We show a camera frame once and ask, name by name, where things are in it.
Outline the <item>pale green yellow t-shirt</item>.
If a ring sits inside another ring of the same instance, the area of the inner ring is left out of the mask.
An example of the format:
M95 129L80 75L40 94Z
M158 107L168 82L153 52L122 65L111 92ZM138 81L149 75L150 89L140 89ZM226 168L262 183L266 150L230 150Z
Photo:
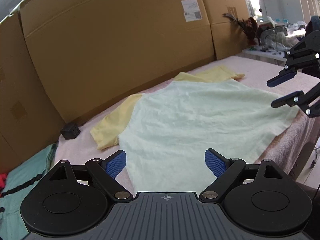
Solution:
M100 150L126 152L135 191L202 192L216 178L204 161L207 149L252 164L299 111L272 108L277 94L240 78L223 66L180 73L165 88L129 96L91 135Z

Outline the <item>cluttered white side table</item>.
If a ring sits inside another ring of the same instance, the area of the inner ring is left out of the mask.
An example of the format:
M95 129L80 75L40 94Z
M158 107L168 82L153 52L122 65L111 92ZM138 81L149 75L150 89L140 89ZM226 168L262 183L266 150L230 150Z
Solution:
M284 66L285 53L305 37L307 24L303 21L289 23L268 16L266 22L260 22L255 45L244 49L241 56Z

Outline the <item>pink terry towel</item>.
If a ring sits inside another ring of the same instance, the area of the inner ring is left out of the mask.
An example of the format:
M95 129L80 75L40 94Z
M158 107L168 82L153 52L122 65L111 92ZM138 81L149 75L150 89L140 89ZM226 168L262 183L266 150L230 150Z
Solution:
M231 56L143 93L133 94L59 139L55 160L82 165L116 150L127 156L121 183L133 192L201 192L216 176L204 155L212 148L250 164L274 160L289 172L319 119L299 109L292 90L316 78L299 73L275 89L266 80L279 66Z

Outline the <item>black power adapter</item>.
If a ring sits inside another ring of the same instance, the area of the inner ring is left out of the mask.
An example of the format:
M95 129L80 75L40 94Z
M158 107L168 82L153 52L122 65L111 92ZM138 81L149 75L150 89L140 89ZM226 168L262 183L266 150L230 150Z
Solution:
M66 140L71 140L75 139L81 131L76 123L70 122L61 128L60 133Z

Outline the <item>dark red potted plant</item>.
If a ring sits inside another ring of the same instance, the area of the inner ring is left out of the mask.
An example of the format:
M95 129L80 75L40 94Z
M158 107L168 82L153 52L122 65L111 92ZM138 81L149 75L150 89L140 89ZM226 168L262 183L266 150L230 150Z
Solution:
M247 20L239 20L230 13L224 13L223 17L229 19L231 22L235 23L244 32L247 37L248 45L250 47L256 46L259 41L258 35L258 23L253 17L249 17Z

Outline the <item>teal folded garment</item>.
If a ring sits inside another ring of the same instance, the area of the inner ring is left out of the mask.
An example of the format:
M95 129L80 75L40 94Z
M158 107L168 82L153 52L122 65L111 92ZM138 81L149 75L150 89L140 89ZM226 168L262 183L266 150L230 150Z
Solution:
M1 239L23 239L22 201L50 170L57 144L51 144L8 173L1 196Z

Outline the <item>white shipping label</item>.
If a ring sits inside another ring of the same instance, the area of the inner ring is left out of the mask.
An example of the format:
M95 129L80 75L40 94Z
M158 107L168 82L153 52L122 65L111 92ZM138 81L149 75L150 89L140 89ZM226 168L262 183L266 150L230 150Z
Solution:
M202 19L199 3L197 0L181 1L186 22L198 21Z

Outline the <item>large cardboard box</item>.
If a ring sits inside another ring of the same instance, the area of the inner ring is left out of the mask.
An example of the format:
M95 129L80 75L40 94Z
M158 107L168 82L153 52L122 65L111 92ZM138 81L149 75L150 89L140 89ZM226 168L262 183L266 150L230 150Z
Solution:
M209 63L183 0L23 0L1 22L1 172L116 101Z

